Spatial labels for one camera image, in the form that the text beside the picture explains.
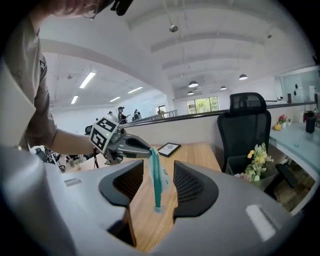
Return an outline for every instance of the floor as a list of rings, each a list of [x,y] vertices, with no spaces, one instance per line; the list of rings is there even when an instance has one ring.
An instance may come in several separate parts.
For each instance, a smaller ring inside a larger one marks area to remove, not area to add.
[[[275,188],[274,194],[276,195],[277,201],[282,204],[285,209],[291,212],[307,195],[315,181],[294,161],[291,162],[289,169],[298,180],[297,186],[291,188],[286,181],[282,181]]]

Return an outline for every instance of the black cup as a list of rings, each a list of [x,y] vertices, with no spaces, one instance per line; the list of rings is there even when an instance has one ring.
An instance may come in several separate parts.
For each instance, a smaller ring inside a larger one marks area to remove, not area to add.
[[[316,116],[313,112],[304,113],[305,115],[305,131],[312,134],[315,131]]]

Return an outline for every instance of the flower pot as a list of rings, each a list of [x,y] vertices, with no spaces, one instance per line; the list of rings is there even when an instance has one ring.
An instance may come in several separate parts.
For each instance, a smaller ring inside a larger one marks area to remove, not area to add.
[[[229,157],[226,164],[225,173],[234,176],[235,174],[244,173],[247,166],[251,163],[251,159],[247,155]],[[260,180],[250,181],[258,189],[264,191],[275,176],[278,174],[277,168],[271,162],[266,164],[266,171],[260,175]]]

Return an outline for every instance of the wooden table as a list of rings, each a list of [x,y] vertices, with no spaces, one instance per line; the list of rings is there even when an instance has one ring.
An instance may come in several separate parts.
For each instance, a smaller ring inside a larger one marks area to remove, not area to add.
[[[124,158],[123,163],[133,160]],[[161,195],[161,205],[164,206],[164,213],[155,213],[155,193],[148,161],[144,161],[143,182],[135,197],[130,203],[130,213],[134,235],[136,238],[136,249],[143,252],[150,251],[159,243],[173,226],[174,209],[178,206],[177,190],[173,183],[174,161],[183,161],[191,164],[210,168],[221,172],[220,166],[211,147],[208,143],[196,143],[182,145],[169,158],[160,155],[160,163],[172,177],[169,188]],[[107,167],[103,155],[97,155],[99,167]],[[88,171],[94,168],[94,159],[91,158],[80,164],[81,168],[73,168],[68,172]]]

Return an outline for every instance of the white desk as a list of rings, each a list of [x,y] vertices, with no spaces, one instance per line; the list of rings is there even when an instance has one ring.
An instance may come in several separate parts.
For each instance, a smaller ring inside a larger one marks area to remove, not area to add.
[[[320,184],[320,128],[316,127],[314,133],[308,133],[305,123],[293,123],[281,131],[271,130],[269,143],[300,165],[315,181],[309,193],[291,211],[295,215]]]

